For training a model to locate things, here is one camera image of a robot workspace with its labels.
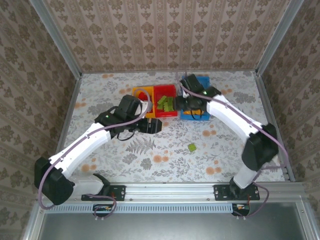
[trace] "metal base plate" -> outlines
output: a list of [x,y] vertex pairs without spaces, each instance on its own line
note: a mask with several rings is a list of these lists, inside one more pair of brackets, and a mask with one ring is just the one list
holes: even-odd
[[260,200],[258,187],[255,185],[249,185],[246,189],[243,196],[235,198],[230,192],[229,184],[217,184],[214,185],[214,198],[216,201],[258,201]]
[[[111,185],[108,196],[115,198],[115,200],[117,200],[117,202],[124,201],[125,196],[126,196],[126,186],[125,185]],[[112,201],[112,200],[105,199],[105,198],[90,198],[87,195],[82,195],[81,201],[98,202],[98,201]]]

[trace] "blue bin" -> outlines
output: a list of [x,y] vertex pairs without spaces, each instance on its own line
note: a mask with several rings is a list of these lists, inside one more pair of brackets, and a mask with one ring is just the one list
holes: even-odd
[[[201,85],[206,89],[210,86],[210,78],[208,76],[196,76],[196,79],[201,83]],[[180,119],[182,120],[191,120],[191,121],[209,121],[210,114],[205,112],[202,117],[200,115],[193,115],[195,119],[189,114],[184,114],[184,111],[181,110]]]

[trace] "floral tablecloth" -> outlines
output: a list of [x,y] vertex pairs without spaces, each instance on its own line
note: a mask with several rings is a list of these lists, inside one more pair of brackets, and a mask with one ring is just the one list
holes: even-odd
[[[267,122],[251,71],[197,72],[210,77],[237,108]],[[175,84],[176,72],[84,74],[64,146],[87,130],[99,113],[118,105],[137,86]],[[100,173],[110,182],[228,182],[242,166],[244,143],[219,119],[188,121],[164,117],[157,134],[136,133],[127,141],[113,139],[94,151],[74,175]],[[124,132],[120,136],[130,135]],[[189,144],[196,150],[190,152]],[[264,171],[258,181],[284,181],[281,169]]]

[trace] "plastic container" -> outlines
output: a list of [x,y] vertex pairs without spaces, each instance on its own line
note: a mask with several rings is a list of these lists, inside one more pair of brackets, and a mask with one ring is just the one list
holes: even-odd
[[[150,95],[150,100],[152,101],[153,103],[153,106],[152,106],[152,109],[151,111],[149,111],[145,117],[146,118],[156,118],[156,114],[155,114],[155,99],[154,99],[154,87],[153,86],[137,86],[137,87],[134,87],[132,89],[132,95],[134,95],[134,92],[136,89],[144,89],[148,92],[148,94]],[[135,95],[135,97],[137,97],[138,99],[142,100],[142,101],[147,101],[148,98],[146,96],[146,94],[143,92],[143,91],[140,91],[138,90]]]
[[[210,86],[210,78],[208,76],[196,76],[196,79],[200,82],[200,84],[206,89]],[[183,110],[181,110],[180,119],[182,120],[191,120],[191,121],[208,121],[210,118],[210,114],[205,112],[200,115],[193,115],[194,118],[191,116],[191,114],[185,114]]]
[[156,118],[163,118],[163,117],[177,117],[178,111],[164,111],[163,109],[157,109],[158,101],[163,97],[176,97],[177,91],[176,87],[173,84],[169,85],[156,85],[153,87],[154,90],[154,110],[155,110],[155,117]]

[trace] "wall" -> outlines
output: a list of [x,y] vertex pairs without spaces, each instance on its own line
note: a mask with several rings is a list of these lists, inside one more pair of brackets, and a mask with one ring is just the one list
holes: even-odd
[[0,239],[19,239],[34,162],[55,152],[75,78],[27,0],[0,1]]
[[84,73],[251,69],[289,0],[45,0]]
[[262,75],[292,162],[320,219],[320,1],[305,0]]

